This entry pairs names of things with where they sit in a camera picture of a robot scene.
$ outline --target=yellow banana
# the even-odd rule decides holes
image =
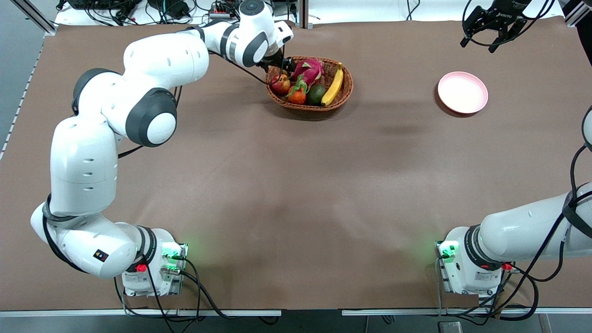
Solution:
[[[321,99],[321,105],[324,107],[333,102],[337,96],[337,93],[339,92],[339,89],[341,89],[341,84],[343,83],[343,66],[341,63],[337,64],[337,66],[338,68],[337,72],[335,73],[335,77],[333,78],[333,82]]]

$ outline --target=brown table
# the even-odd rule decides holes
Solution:
[[[28,221],[50,191],[50,142],[70,116],[78,76],[122,71],[130,42],[181,28],[61,26],[46,38],[0,162],[0,309],[120,308],[111,280],[60,262]],[[537,22],[494,54],[461,48],[461,36],[458,22],[295,30],[289,54],[337,59],[354,78],[350,101],[324,121],[296,120],[254,79],[212,58],[206,77],[183,90],[174,137],[120,162],[105,215],[189,243],[221,308],[435,307],[434,241],[567,192],[592,103],[590,65],[562,18]],[[435,100],[451,71],[488,86],[475,116],[455,117]],[[591,162],[584,154],[578,163],[580,182],[592,179]],[[540,286],[540,305],[592,306],[590,260],[566,260]],[[534,274],[554,266],[542,262]],[[193,307],[192,290],[164,305]]]

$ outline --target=plate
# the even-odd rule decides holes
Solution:
[[[438,95],[452,111],[471,114],[487,104],[489,94],[483,81],[465,72],[444,75],[438,83]]]

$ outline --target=avocado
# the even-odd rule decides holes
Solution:
[[[308,94],[306,94],[306,104],[320,106],[321,99],[323,98],[323,95],[325,94],[326,91],[327,91],[327,89],[323,85],[320,85],[320,84],[313,85],[308,90]]]

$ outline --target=wicker basket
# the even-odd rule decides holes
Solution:
[[[299,62],[304,59],[308,59],[310,57],[302,57],[302,56],[294,56],[296,62]],[[322,84],[325,88],[329,88],[331,83],[333,82],[333,78],[335,77],[335,72],[337,72],[337,61],[326,59],[326,58],[318,58],[318,60],[324,62],[323,70],[325,74],[317,81],[317,84]],[[316,107],[311,105],[298,105],[293,103],[288,103],[288,99],[286,97],[277,96],[272,90],[269,85],[267,85],[267,94],[271,99],[276,102],[278,105],[281,105],[285,108],[293,109],[293,110],[303,110],[303,111],[313,111],[313,112],[327,112],[332,111],[343,105],[348,98],[352,95],[353,91],[353,81],[352,75],[349,71],[342,65],[343,68],[343,84],[341,89],[337,93],[335,100],[325,107]],[[275,75],[279,74],[279,68],[271,67],[269,68],[269,72],[267,73],[266,80],[267,82],[272,82]]]

